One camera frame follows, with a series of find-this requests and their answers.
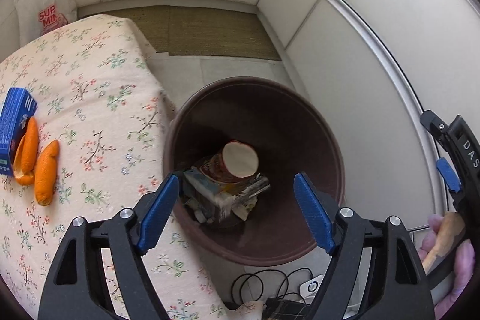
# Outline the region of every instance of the human hand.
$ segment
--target human hand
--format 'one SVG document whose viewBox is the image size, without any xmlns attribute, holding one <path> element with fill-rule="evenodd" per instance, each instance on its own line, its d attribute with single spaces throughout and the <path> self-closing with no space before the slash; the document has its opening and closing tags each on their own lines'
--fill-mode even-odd
<svg viewBox="0 0 480 320">
<path fill-rule="evenodd" d="M 437 233 L 442 225 L 443 217 L 433 214 L 428 218 L 428 225 L 433 230 L 429 232 L 422 241 L 421 247 L 418 250 L 420 260 L 423 262 L 427 254 L 435 245 Z M 435 306 L 435 318 L 440 319 L 450 307 L 454 304 L 460 294 L 465 289 L 467 283 L 473 275 L 473 268 L 475 266 L 475 251 L 470 240 L 465 240 L 457 248 L 455 254 L 454 273 L 455 280 L 452 291 Z"/>
</svg>

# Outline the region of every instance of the floral pattern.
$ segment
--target floral pattern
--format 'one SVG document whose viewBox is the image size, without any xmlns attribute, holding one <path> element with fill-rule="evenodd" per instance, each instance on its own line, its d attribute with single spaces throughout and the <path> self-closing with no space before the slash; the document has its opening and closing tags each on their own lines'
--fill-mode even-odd
<svg viewBox="0 0 480 320">
<path fill-rule="evenodd" d="M 0 178 L 0 271 L 34 319 L 72 219 L 109 219 L 160 185 L 174 110 L 146 66 L 153 53 L 130 20 L 100 15 L 56 29 L 0 63 L 0 102 L 9 87 L 28 88 L 38 103 L 39 153 L 60 142 L 48 207 L 36 204 L 32 186 Z M 111 254 L 102 255 L 112 303 L 127 318 Z M 248 314 L 225 309 L 173 215 L 142 260 L 171 319 L 261 318 L 261 303 Z"/>
</svg>

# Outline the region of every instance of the white plastic bag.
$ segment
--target white plastic bag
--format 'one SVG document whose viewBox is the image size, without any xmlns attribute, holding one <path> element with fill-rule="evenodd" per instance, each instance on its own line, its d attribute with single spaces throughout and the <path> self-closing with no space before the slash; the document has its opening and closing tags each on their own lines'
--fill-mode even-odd
<svg viewBox="0 0 480 320">
<path fill-rule="evenodd" d="M 75 0 L 14 0 L 20 26 L 20 45 L 77 20 Z"/>
</svg>

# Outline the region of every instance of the brown rug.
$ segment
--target brown rug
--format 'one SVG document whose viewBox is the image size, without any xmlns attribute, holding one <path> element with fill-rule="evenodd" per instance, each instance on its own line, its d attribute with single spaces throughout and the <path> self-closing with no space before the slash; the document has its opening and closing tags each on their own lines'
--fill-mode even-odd
<svg viewBox="0 0 480 320">
<path fill-rule="evenodd" d="M 280 60 L 255 14 L 170 6 L 136 7 L 108 14 L 130 18 L 157 52 Z"/>
</svg>

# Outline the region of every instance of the metal screw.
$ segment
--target metal screw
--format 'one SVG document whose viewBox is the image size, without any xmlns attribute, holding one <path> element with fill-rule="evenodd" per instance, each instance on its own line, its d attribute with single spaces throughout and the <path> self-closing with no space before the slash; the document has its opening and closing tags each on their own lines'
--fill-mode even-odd
<svg viewBox="0 0 480 320">
<path fill-rule="evenodd" d="M 128 219 L 133 213 L 133 210 L 125 208 L 120 211 L 120 217 L 122 217 L 122 219 Z"/>
<path fill-rule="evenodd" d="M 402 220 L 400 220 L 397 216 L 392 216 L 390 217 L 390 222 L 395 226 L 399 226 L 402 223 Z"/>
<path fill-rule="evenodd" d="M 84 221 L 83 217 L 75 217 L 71 223 L 73 226 L 81 226 Z"/>
<path fill-rule="evenodd" d="M 352 217 L 353 216 L 353 210 L 350 209 L 350 208 L 342 208 L 340 209 L 340 214 L 343 216 L 343 217 Z"/>
</svg>

